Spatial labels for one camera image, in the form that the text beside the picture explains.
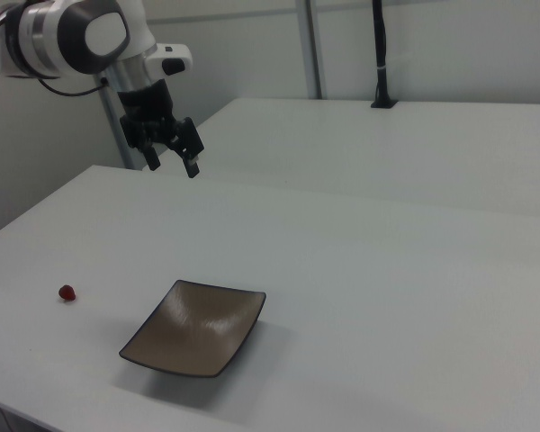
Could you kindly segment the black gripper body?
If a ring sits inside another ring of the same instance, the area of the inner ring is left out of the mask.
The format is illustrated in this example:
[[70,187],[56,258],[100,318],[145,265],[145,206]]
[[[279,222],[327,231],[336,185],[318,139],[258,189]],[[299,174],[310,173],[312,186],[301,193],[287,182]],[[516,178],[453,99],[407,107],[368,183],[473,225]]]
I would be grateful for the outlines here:
[[173,102],[164,79],[136,91],[119,92],[124,110],[120,124],[126,140],[172,140]]

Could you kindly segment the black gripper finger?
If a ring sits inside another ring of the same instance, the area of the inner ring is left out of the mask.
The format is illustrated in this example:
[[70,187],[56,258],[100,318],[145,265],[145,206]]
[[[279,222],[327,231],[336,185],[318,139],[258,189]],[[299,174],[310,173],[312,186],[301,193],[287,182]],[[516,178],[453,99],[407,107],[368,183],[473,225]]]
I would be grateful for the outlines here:
[[168,139],[166,146],[182,159],[189,178],[195,178],[200,173],[198,158],[204,145],[191,118],[186,117],[174,122],[172,137]]
[[142,154],[151,171],[157,170],[160,161],[146,125],[143,122],[133,121],[126,115],[120,118],[120,125],[127,145]]

